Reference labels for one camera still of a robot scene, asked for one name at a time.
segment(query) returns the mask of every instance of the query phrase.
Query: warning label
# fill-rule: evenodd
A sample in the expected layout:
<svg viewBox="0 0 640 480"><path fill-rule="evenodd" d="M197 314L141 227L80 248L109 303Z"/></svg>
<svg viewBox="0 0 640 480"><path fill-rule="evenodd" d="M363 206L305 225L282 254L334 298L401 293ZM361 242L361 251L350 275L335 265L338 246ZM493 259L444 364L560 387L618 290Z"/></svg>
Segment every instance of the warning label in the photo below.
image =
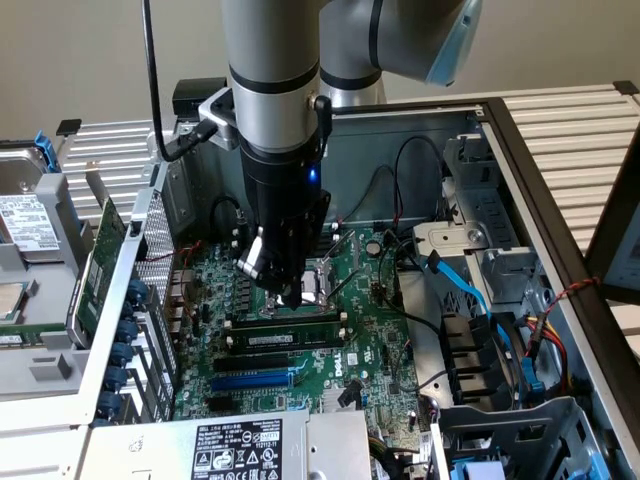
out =
<svg viewBox="0 0 640 480"><path fill-rule="evenodd" d="M192 480L282 478L282 420L198 427Z"/></svg>
<svg viewBox="0 0 640 480"><path fill-rule="evenodd" d="M58 240L47 211L35 195L0 197L0 215L21 252L58 250Z"/></svg>

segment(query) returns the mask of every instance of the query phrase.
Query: blue pcie slot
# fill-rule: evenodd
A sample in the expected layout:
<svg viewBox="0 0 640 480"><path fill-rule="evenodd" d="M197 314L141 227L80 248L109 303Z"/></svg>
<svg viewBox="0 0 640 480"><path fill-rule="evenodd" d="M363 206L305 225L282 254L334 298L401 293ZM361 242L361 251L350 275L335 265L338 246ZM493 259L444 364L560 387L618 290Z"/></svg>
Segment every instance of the blue pcie slot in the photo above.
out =
<svg viewBox="0 0 640 480"><path fill-rule="evenodd" d="M230 375L211 380L211 391L242 390L248 388L293 387L294 373L287 370L275 372Z"/></svg>

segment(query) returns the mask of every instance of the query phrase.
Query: motherboard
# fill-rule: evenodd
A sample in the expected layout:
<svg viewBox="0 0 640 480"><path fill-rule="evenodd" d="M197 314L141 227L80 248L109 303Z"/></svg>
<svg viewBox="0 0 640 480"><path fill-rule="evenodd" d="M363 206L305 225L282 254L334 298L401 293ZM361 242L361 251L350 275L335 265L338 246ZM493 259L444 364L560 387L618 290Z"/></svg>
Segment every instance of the motherboard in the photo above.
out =
<svg viewBox="0 0 640 480"><path fill-rule="evenodd" d="M382 262L379 282L383 234L345 235L330 256L308 259L295 311L236 273L225 245L200 250L188 273L176 272L193 277L179 284L179 308L193 320L184 317L177 340L174 420L357 408L370 435L417 448L418 398L399 388L416 385L407 320L381 299L394 295L393 260Z"/></svg>

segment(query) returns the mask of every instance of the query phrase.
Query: white wall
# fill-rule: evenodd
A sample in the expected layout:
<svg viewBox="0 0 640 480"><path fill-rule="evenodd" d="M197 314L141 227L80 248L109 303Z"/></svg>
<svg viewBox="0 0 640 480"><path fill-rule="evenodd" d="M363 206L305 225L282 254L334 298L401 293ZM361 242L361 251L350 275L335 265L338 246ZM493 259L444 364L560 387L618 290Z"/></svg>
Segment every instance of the white wall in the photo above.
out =
<svg viewBox="0 0 640 480"><path fill-rule="evenodd" d="M388 97L621 79L640 85L639 1L484 4L471 57L453 87L387 75ZM219 1L153 0L152 7L169 111L178 79L226 74ZM140 1L0 0L0 138L29 137L39 128L53 135L61 119L73 117L149 117Z"/></svg>

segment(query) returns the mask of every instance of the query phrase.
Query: circuit board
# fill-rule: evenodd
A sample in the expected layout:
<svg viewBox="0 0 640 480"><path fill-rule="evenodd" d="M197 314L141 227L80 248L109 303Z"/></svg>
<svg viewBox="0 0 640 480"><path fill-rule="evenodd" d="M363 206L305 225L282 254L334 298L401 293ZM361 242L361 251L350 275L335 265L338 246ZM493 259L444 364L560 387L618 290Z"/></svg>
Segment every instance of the circuit board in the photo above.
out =
<svg viewBox="0 0 640 480"><path fill-rule="evenodd" d="M378 286L379 259L365 252L370 240L382 244L382 234L358 229L351 241L345 242L331 259L334 285L357 271L333 299L336 308L347 314L346 324L337 324L347 332L342 346L285 349L290 368L297 373L292 386L276 388L212 393L212 379L220 373L215 371L214 362L232 356L225 343L228 332L224 328L225 314L230 307L240 308L246 318L255 320L264 304L265 292L247 287L245 280L234 273L233 261L224 246L196 256L190 268L201 281L192 304L200 310L208 304L210 318L202 322L197 336L193 335L188 322L183 322L178 344L182 384L176 395L174 420L305 408L311 413L331 411L337 395L353 379L358 379L363 385L362 407L369 433L384 438L389 446L417 448L420 431L418 424L409 425L408 413L418 412L418 400L415 394L397 388L398 384L405 387L416 384L411 360L405 356L398 362L408 340L407 321L372 296L372 286ZM317 260L310 260L310 265L314 262ZM383 285L393 283L391 268L392 260L385 259L381 271ZM234 290L233 297L227 293L230 289ZM387 289L386 295L390 296L391 287ZM331 332L332 325L336 324L316 323L306 331L318 328ZM264 337L276 335L273 327L263 331ZM397 383L390 372L396 364L399 365ZM211 411L212 398L229 395L233 402L231 411Z"/></svg>
<svg viewBox="0 0 640 480"><path fill-rule="evenodd" d="M125 233L124 223L113 201L108 198L104 204L95 245L87 259L80 284L80 297L73 313L91 336L98 327Z"/></svg>

